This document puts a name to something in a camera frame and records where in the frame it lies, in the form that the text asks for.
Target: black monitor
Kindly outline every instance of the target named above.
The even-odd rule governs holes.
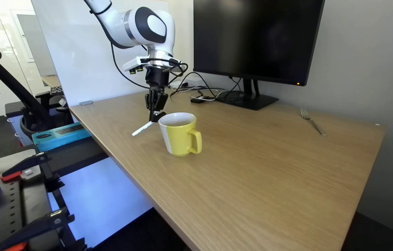
[[[245,79],[221,102],[254,110],[277,102],[258,79],[307,85],[324,1],[194,0],[194,70]]]

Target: floor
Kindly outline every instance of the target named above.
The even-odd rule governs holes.
[[[23,150],[12,125],[0,117],[0,157]],[[187,251],[172,227],[151,209],[136,222],[94,248],[95,251]],[[393,230],[357,213],[343,251],[393,251]]]

